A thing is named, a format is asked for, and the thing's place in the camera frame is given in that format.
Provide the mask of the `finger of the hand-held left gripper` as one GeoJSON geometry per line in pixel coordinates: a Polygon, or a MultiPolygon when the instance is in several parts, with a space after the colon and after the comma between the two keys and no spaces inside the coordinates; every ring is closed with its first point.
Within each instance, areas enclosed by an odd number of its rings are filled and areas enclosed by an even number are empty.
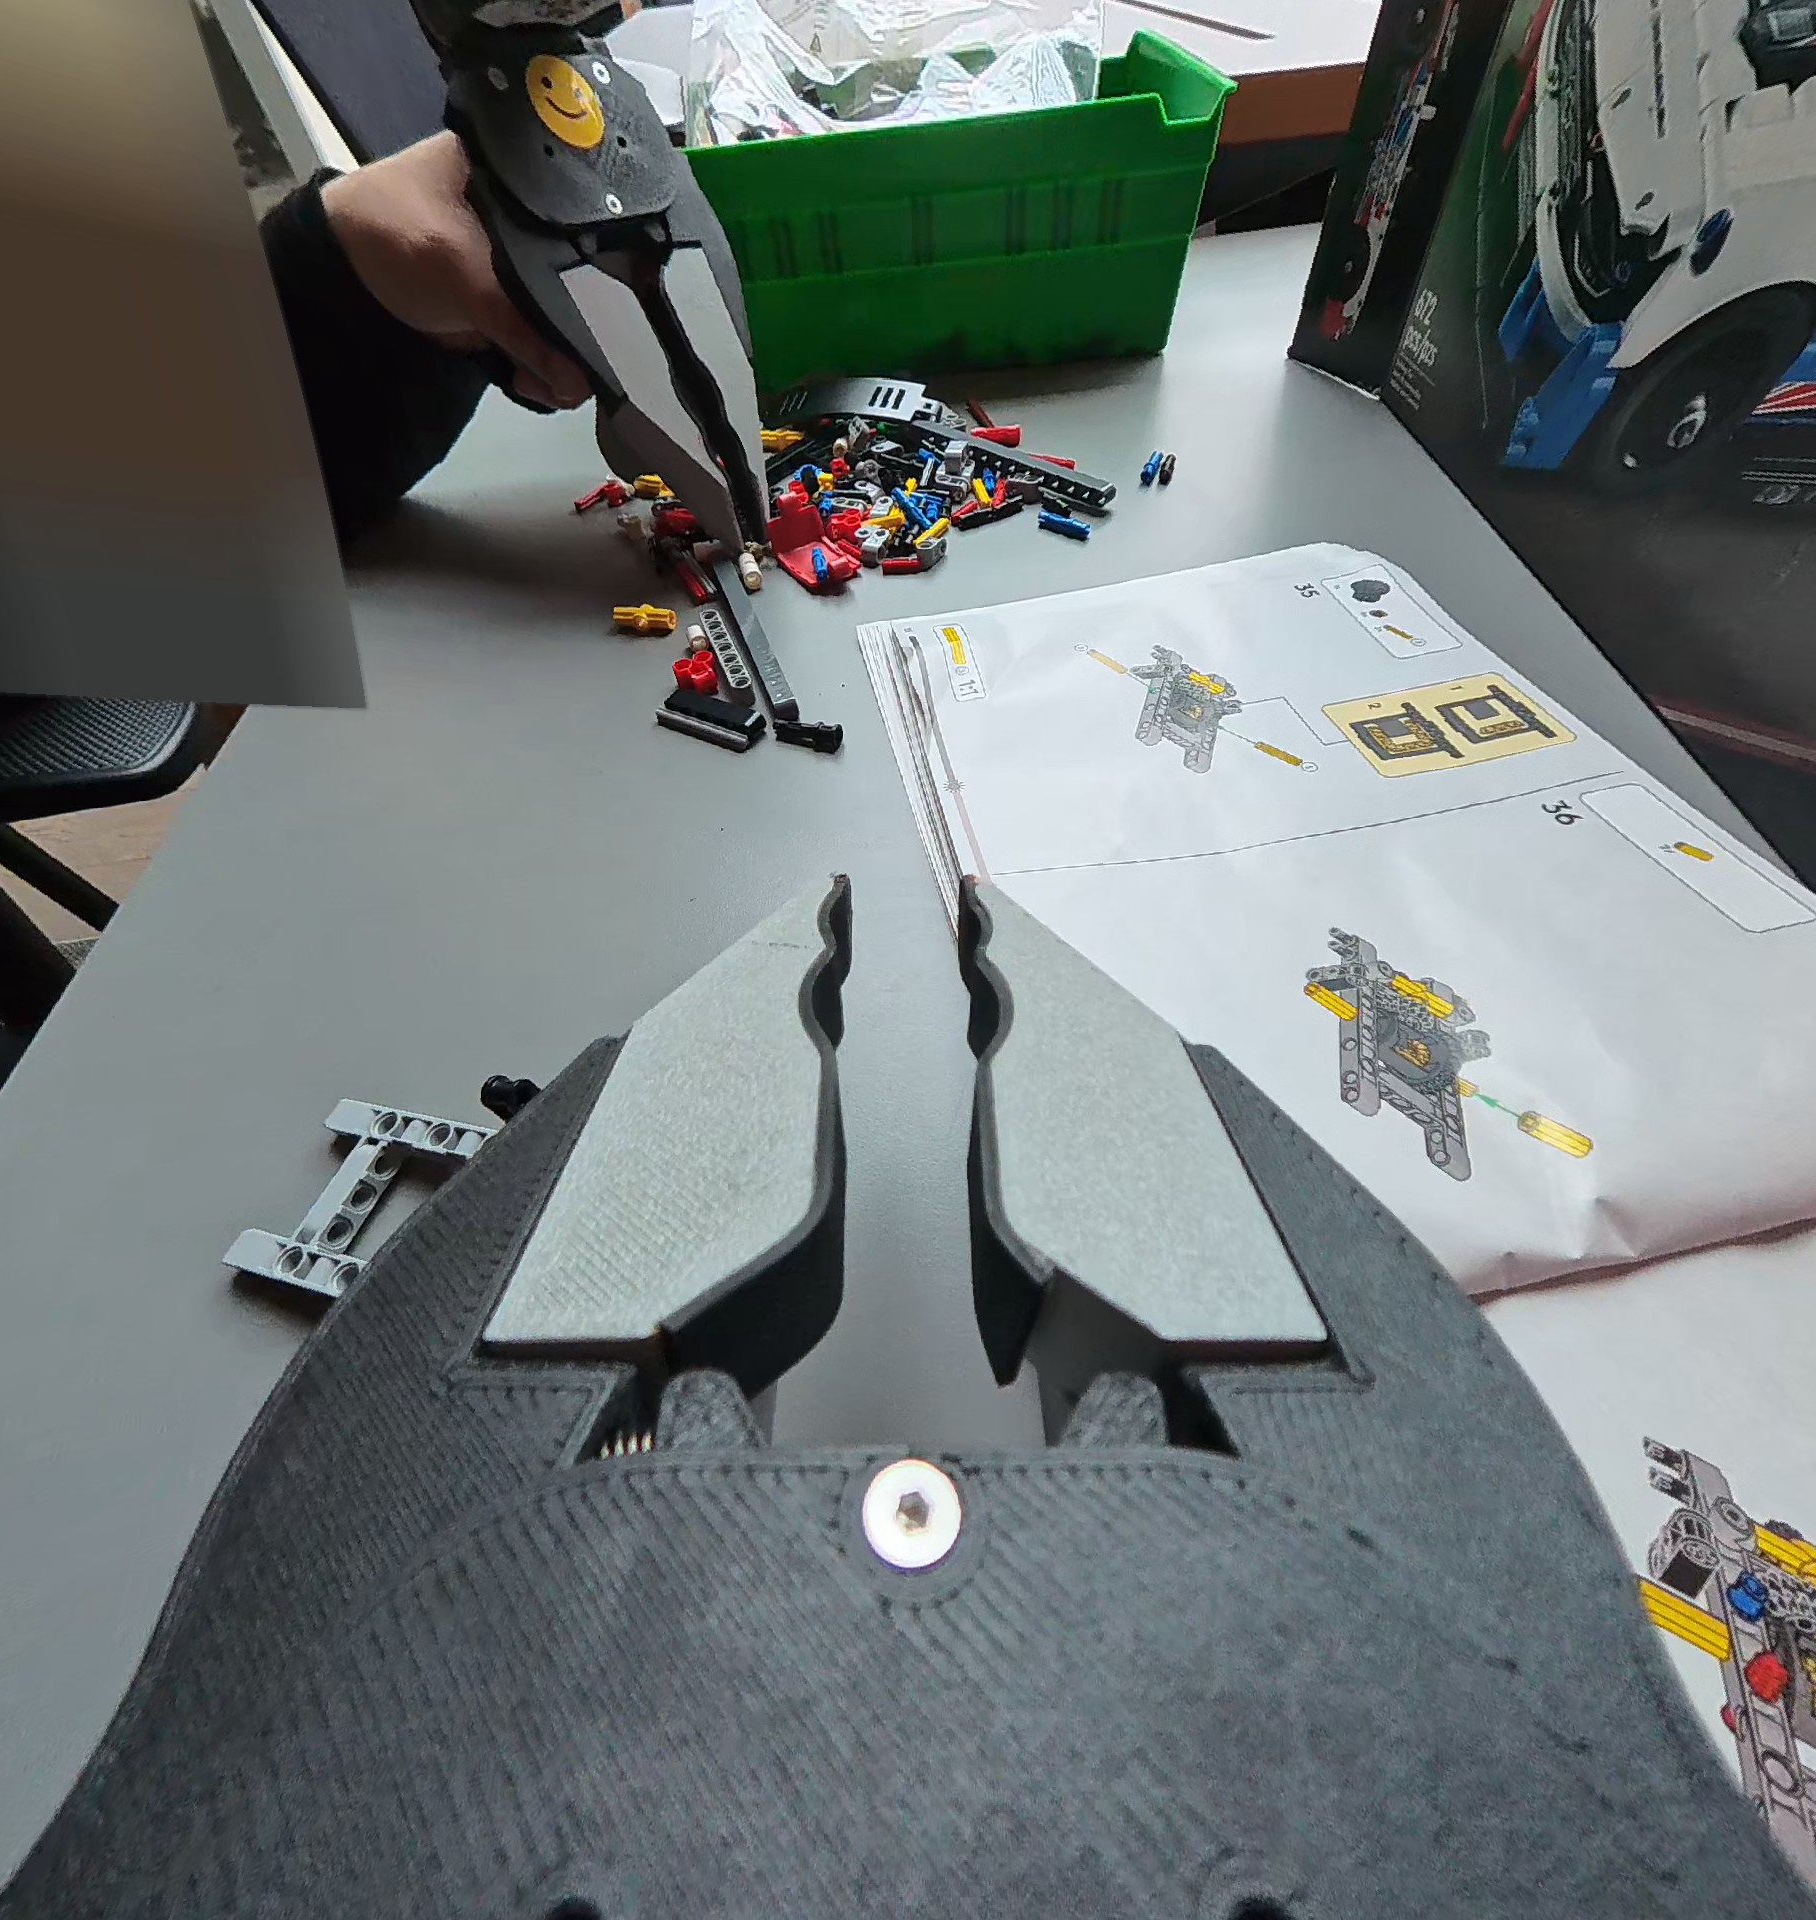
{"type": "Polygon", "coordinates": [[[698,247],[668,252],[658,290],[680,338],[669,350],[673,381],[702,451],[728,482],[735,524],[766,528],[767,480],[750,354],[709,254],[698,247]]]}
{"type": "Polygon", "coordinates": [[[745,550],[745,533],[721,465],[702,441],[690,403],[680,396],[664,346],[635,293],[592,264],[561,274],[562,299],[579,316],[579,340],[607,375],[599,432],[628,477],[661,477],[695,512],[702,533],[725,552],[745,550]]]}

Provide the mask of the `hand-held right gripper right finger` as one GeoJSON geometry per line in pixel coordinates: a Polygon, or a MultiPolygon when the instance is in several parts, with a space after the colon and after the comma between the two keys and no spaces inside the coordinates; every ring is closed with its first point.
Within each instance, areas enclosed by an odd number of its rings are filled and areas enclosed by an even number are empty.
{"type": "Polygon", "coordinates": [[[1322,1355],[1326,1324],[1180,1032],[989,883],[961,891],[974,1322],[1008,1384],[1322,1355]]]}

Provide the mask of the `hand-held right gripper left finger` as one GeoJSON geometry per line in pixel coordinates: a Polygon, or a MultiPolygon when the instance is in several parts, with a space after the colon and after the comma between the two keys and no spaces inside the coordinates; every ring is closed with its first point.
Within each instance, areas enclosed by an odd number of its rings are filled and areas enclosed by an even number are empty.
{"type": "Polygon", "coordinates": [[[843,875],[779,905],[480,1151],[510,1181],[478,1355],[772,1389],[843,1298],[843,875]]]}

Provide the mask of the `pile of small building pieces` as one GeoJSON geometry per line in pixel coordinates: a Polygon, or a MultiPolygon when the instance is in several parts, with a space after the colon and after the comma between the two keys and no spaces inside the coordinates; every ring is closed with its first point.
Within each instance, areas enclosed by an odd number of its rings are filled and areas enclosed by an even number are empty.
{"type": "MultiPolygon", "coordinates": [[[[860,572],[878,570],[889,578],[928,572],[943,562],[954,537],[1027,514],[1037,514],[1056,533],[1087,530],[1100,517],[1100,512],[1071,505],[1029,486],[1010,487],[994,474],[992,467],[957,448],[918,450],[904,439],[899,425],[826,418],[809,423],[804,431],[764,428],[766,409],[786,391],[791,389],[757,398],[767,524],[779,491],[788,487],[804,491],[821,509],[831,528],[857,550],[860,572]]],[[[984,435],[1034,458],[1095,477],[1071,458],[1040,453],[1022,439],[1017,425],[992,423],[974,401],[949,405],[931,389],[926,391],[943,403],[943,428],[984,435]]],[[[719,558],[736,562],[750,594],[760,594],[770,574],[785,574],[796,584],[775,562],[767,527],[760,537],[748,540],[738,557],[728,557],[702,533],[695,512],[656,474],[607,477],[572,502],[572,512],[579,517],[611,514],[613,527],[658,570],[676,578],[696,603],[721,597],[713,570],[713,560],[719,558]]],[[[843,591],[854,580],[828,594],[843,591]]]]}

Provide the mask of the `person's left forearm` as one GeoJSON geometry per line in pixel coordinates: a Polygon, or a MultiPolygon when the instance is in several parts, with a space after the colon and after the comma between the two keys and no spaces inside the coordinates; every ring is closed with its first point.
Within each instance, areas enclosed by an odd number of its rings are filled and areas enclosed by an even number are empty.
{"type": "Polygon", "coordinates": [[[448,455],[489,387],[480,362],[396,320],[328,226],[318,171],[261,220],[260,237],[336,537],[388,514],[448,455]]]}

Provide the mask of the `race car set box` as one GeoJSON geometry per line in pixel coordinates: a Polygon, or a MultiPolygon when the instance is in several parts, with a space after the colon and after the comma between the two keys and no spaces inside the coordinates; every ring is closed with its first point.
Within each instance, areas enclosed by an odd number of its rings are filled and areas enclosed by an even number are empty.
{"type": "Polygon", "coordinates": [[[1389,1],[1290,354],[1816,892],[1816,1],[1389,1]]]}

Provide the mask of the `person's left hand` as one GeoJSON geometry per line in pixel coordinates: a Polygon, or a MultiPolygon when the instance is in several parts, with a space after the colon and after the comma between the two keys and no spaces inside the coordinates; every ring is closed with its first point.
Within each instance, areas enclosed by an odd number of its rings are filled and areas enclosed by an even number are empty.
{"type": "Polygon", "coordinates": [[[519,398],[576,409],[590,398],[587,376],[503,293],[466,184],[460,139],[437,131],[323,181],[320,204],[350,265],[396,320],[448,350],[495,350],[519,398]]]}

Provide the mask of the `black vented panel piece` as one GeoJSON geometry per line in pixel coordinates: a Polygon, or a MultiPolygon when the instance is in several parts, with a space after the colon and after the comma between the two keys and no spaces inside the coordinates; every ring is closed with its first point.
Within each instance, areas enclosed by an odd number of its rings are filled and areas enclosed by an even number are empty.
{"type": "Polygon", "coordinates": [[[804,431],[809,423],[826,418],[942,427],[946,409],[921,382],[896,376],[837,376],[781,393],[761,425],[767,431],[804,431]]]}

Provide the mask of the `red panel piece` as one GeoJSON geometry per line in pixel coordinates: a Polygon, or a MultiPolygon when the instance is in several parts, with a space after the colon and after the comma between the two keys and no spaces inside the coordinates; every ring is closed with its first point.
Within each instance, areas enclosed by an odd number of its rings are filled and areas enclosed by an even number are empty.
{"type": "Polygon", "coordinates": [[[861,568],[857,550],[837,536],[821,509],[795,487],[775,494],[767,542],[781,568],[816,594],[841,590],[861,568]]]}

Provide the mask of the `green storage bin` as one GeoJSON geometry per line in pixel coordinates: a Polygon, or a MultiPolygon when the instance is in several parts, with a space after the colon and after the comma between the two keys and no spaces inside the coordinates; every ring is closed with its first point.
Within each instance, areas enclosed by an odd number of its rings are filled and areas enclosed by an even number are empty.
{"type": "Polygon", "coordinates": [[[687,151],[760,389],[1156,354],[1231,88],[1140,32],[1092,103],[687,151]]]}

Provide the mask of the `clear plastic bags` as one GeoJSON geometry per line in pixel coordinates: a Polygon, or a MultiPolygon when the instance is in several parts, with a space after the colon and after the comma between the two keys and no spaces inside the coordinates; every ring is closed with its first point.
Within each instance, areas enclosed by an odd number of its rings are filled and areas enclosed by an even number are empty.
{"type": "Polygon", "coordinates": [[[690,147],[1093,99],[1100,1],[696,1],[690,147]]]}

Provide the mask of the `long dark grey beam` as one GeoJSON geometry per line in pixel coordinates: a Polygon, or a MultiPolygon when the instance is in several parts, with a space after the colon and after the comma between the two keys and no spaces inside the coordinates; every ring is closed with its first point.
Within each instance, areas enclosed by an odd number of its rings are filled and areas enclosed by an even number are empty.
{"type": "Polygon", "coordinates": [[[752,676],[761,685],[770,715],[782,724],[798,722],[798,702],[795,698],[793,685],[788,683],[775,651],[766,635],[766,629],[760,622],[755,610],[755,594],[748,591],[747,584],[741,578],[741,570],[731,558],[713,560],[713,570],[721,601],[728,609],[728,619],[738,635],[741,647],[747,653],[752,676]]]}
{"type": "Polygon", "coordinates": [[[902,432],[904,439],[918,450],[946,451],[957,448],[967,455],[992,467],[994,474],[1003,478],[1010,487],[1029,486],[1090,512],[1109,512],[1116,497],[1114,480],[1022,453],[1017,448],[999,445],[984,435],[964,435],[932,423],[910,423],[902,432]]]}

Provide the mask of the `white instruction booklet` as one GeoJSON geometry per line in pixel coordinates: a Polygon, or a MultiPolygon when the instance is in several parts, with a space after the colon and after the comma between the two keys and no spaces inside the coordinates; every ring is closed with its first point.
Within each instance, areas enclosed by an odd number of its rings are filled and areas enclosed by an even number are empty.
{"type": "Polygon", "coordinates": [[[946,895],[998,883],[1522,1296],[1816,1893],[1816,899],[1351,547],[857,643],[946,895]]]}

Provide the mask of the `black mesh office chair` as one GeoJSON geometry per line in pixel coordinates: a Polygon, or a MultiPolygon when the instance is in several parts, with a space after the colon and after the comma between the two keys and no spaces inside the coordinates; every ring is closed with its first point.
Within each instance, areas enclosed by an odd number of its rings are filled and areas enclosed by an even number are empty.
{"type": "MultiPolygon", "coordinates": [[[[210,755],[209,728],[194,702],[0,694],[0,865],[104,929],[117,903],[20,824],[176,793],[210,755]]],[[[0,1087],[72,974],[67,954],[0,887],[0,1087]]]]}

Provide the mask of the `light grey frame assembly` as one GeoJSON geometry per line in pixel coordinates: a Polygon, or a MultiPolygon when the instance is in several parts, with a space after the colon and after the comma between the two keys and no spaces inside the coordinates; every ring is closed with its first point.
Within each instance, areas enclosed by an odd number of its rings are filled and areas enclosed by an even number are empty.
{"type": "Polygon", "coordinates": [[[339,1099],[326,1117],[344,1156],[291,1236],[248,1229],[236,1236],[223,1266],[238,1279],[261,1279],[332,1302],[360,1275],[357,1241],[375,1209],[403,1170],[448,1173],[471,1160],[494,1126],[418,1115],[405,1108],[339,1099]]]}

